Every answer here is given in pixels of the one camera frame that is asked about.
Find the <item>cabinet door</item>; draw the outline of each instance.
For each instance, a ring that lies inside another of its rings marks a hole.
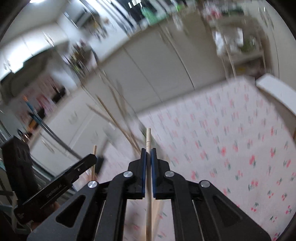
[[[9,66],[4,58],[4,55],[0,52],[0,80],[4,79],[6,75],[10,73]]]
[[[118,51],[102,68],[113,83],[119,82],[127,102],[135,111],[161,100],[125,50]]]
[[[272,31],[272,25],[264,13],[264,6],[259,1],[247,1],[242,3],[245,14],[255,18],[261,26],[261,42],[264,49],[264,56],[267,69],[279,77],[278,51]]]
[[[276,42],[279,79],[296,90],[296,40],[278,12],[266,1],[261,4],[266,16],[269,17]]]
[[[52,46],[49,42],[49,38],[45,36],[41,29],[30,31],[22,37],[33,56],[49,49]]]
[[[194,90],[182,62],[166,42],[161,29],[146,31],[132,41],[126,50],[160,99],[163,101]]]
[[[64,43],[68,40],[67,35],[57,23],[43,27],[42,31],[54,46]]]
[[[92,153],[94,145],[97,145],[100,151],[106,139],[103,128],[108,124],[95,113],[91,113],[84,123],[70,144],[70,147],[82,157]]]
[[[44,137],[40,137],[37,140],[30,153],[40,166],[54,176],[57,176],[75,163]]]
[[[83,90],[74,93],[73,98],[68,100],[63,108],[47,124],[49,128],[67,145],[75,136],[83,121],[90,113],[86,104],[95,106],[94,100]],[[48,140],[54,141],[44,130],[41,134]]]
[[[182,59],[193,82],[194,88],[225,79],[221,59],[216,54],[216,45],[209,31],[206,31],[196,12],[182,19],[186,31],[177,30],[174,21],[164,21],[161,28]]]
[[[32,57],[32,54],[21,37],[5,45],[2,51],[12,72],[21,69],[23,63]]]

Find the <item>ceiling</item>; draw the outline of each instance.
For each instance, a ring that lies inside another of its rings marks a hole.
[[[5,33],[0,46],[32,28],[55,22],[65,9],[68,0],[45,0],[29,3],[14,19]]]

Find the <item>silver screw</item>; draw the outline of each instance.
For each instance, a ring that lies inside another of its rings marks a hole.
[[[90,181],[87,185],[89,188],[95,188],[98,185],[98,183],[96,181]]]
[[[173,171],[166,171],[165,172],[166,177],[173,177],[174,175],[175,175],[175,173]]]
[[[123,173],[124,177],[131,177],[133,173],[131,171],[126,171]]]
[[[201,181],[200,185],[203,187],[203,188],[208,188],[210,186],[210,182],[207,181],[207,180],[203,180]]]

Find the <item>kitchen cabinet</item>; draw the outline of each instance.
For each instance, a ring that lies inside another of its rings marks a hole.
[[[97,145],[99,152],[107,138],[103,130],[106,125],[106,120],[92,112],[77,131],[70,147],[82,157],[93,153],[94,145]]]
[[[69,98],[63,107],[59,108],[59,112],[47,123],[48,127],[67,145],[70,145],[76,132],[91,112],[86,104],[93,107],[96,105],[95,101],[81,88],[73,94],[72,98]],[[44,130],[41,131],[41,135],[55,142]],[[58,144],[57,146],[61,152],[66,152],[63,147]]]
[[[0,80],[2,80],[5,76],[7,76],[11,70],[7,64],[6,59],[2,52],[0,52]]]
[[[66,157],[55,144],[44,137],[39,137],[30,153],[34,160],[46,171],[57,176],[72,166],[75,161]]]
[[[44,34],[41,28],[30,31],[22,37],[33,56],[52,47],[49,38]]]
[[[264,6],[261,1],[247,1],[241,3],[241,5],[245,14],[252,16],[258,21],[267,70],[271,70],[274,76],[279,77],[277,45],[272,30],[272,24],[264,12]]]
[[[225,79],[213,37],[206,31],[200,15],[194,12],[186,15],[182,21],[185,31],[178,30],[171,18],[160,26],[182,59],[194,88],[199,89]]]
[[[161,102],[153,86],[124,49],[104,63],[102,70],[113,83],[121,85],[125,99],[135,111]]]
[[[49,38],[49,42],[54,46],[62,44],[68,40],[67,35],[57,23],[43,26],[42,31]]]
[[[147,29],[125,49],[162,101],[194,90],[182,62],[160,27]]]
[[[278,12],[266,1],[260,2],[273,32],[279,61],[279,79],[296,90],[296,40]]]
[[[17,72],[23,67],[23,63],[32,57],[22,37],[18,37],[5,45],[2,49],[12,72]]]

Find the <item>cherry print tablecloth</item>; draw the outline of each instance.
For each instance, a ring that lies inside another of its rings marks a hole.
[[[193,182],[209,180],[272,240],[279,237],[296,211],[296,149],[283,120],[254,83],[241,77],[217,84],[142,113],[139,119],[152,129],[171,170]],[[137,121],[132,130],[143,138]],[[138,158],[123,136],[116,142],[104,154],[100,182]],[[145,200],[128,201],[124,240],[139,240],[145,215]],[[170,201],[165,201],[159,218],[155,240],[175,240]]]

